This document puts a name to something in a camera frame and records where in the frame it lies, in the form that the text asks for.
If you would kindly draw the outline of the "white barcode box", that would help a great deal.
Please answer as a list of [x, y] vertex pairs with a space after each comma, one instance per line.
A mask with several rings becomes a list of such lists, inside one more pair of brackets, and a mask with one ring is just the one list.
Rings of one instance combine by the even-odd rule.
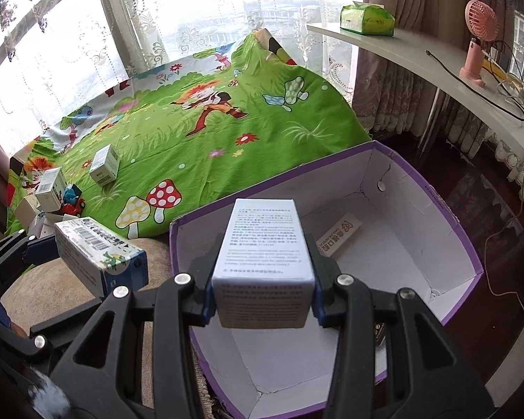
[[57, 212], [62, 204], [66, 182], [61, 168], [46, 170], [39, 179], [35, 195], [44, 212]]

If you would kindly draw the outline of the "blue white medicine box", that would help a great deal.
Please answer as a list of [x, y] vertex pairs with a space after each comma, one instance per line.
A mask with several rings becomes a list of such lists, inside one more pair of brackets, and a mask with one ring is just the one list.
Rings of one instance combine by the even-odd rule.
[[54, 225], [57, 252], [93, 296], [104, 299], [116, 288], [132, 291], [149, 282], [145, 250], [92, 218]]

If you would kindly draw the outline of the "large white text box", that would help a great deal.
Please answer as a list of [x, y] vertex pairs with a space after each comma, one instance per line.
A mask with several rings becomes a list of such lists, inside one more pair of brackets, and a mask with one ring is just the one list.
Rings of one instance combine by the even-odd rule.
[[234, 202], [211, 285], [224, 328], [305, 326], [315, 277], [293, 200]]

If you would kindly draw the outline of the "black DORMI box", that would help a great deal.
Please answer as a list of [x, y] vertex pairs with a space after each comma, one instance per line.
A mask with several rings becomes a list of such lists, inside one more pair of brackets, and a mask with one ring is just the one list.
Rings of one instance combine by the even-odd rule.
[[374, 323], [374, 339], [375, 345], [377, 347], [381, 346], [384, 342], [386, 334], [386, 324], [385, 323]]

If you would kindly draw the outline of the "red toy truck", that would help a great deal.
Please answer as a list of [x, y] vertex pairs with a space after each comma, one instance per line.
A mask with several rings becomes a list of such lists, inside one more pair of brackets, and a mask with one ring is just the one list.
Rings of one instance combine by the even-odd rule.
[[76, 184], [68, 184], [64, 191], [60, 212], [80, 218], [85, 206], [81, 189]]

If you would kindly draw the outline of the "green cartoon tablecloth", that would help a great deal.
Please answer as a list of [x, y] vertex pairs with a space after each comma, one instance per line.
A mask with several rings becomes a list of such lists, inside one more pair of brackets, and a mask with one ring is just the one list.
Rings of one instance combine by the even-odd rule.
[[[7, 228], [61, 168], [84, 216], [129, 238], [164, 234], [172, 220], [301, 164], [365, 143], [341, 93], [298, 65], [266, 29], [124, 80], [63, 116], [10, 160]], [[112, 145], [115, 182], [89, 176]]]

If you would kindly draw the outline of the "flat white label box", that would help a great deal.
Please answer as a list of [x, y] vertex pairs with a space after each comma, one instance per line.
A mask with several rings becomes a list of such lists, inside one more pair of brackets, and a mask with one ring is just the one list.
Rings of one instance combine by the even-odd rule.
[[319, 252], [331, 257], [361, 228], [362, 222], [350, 213], [343, 215], [317, 240]]

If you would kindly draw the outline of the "purple cardboard storage box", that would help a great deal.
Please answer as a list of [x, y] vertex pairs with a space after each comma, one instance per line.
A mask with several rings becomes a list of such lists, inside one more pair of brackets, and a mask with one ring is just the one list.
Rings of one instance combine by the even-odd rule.
[[[212, 248], [220, 250], [238, 199], [293, 200], [308, 249], [352, 214], [361, 228], [328, 258], [377, 291], [413, 289], [443, 327], [483, 271], [446, 203], [396, 152], [371, 141], [174, 220], [175, 274]], [[295, 329], [224, 328], [214, 304], [209, 323], [193, 326], [191, 335], [202, 371], [235, 418], [290, 418], [325, 409], [339, 332], [319, 325], [312, 301], [305, 326]]]

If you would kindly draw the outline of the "white curved shelf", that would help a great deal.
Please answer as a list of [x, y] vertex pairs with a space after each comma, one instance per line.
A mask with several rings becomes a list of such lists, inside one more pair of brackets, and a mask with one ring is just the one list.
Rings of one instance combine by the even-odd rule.
[[309, 24], [307, 29], [355, 45], [426, 80], [478, 117], [524, 162], [524, 121], [518, 119], [524, 114], [497, 91], [497, 81], [490, 74], [483, 74], [484, 88], [458, 77], [464, 50], [404, 29], [397, 29], [392, 37], [360, 35], [337, 23]]

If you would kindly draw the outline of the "green tissue pack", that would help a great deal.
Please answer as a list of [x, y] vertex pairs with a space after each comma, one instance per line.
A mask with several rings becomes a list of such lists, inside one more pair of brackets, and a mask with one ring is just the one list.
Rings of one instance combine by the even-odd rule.
[[383, 5], [353, 2], [342, 7], [340, 28], [360, 35], [392, 37], [395, 17]]

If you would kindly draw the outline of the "pink handheld fan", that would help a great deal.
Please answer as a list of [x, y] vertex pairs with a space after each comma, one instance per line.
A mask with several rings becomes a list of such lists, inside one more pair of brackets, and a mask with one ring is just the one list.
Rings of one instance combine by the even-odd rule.
[[459, 77], [470, 80], [474, 85], [484, 88], [485, 82], [481, 76], [485, 57], [483, 44], [493, 42], [497, 38], [498, 18], [487, 3], [480, 0], [470, 0], [465, 7], [465, 21], [471, 33], [471, 41]]

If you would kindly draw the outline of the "brown curtain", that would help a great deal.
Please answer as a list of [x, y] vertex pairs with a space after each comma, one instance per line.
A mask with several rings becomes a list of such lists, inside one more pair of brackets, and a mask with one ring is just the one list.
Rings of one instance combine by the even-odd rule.
[[[424, 132], [426, 119], [418, 112], [424, 98], [424, 75], [449, 75], [427, 55], [429, 46], [459, 49], [464, 44], [464, 7], [468, 0], [364, 0], [382, 4], [395, 17], [397, 33], [410, 32], [413, 44], [399, 51], [406, 69], [366, 49], [359, 51], [358, 73], [352, 108], [365, 129], [373, 132]], [[510, 20], [518, 0], [481, 0]]]

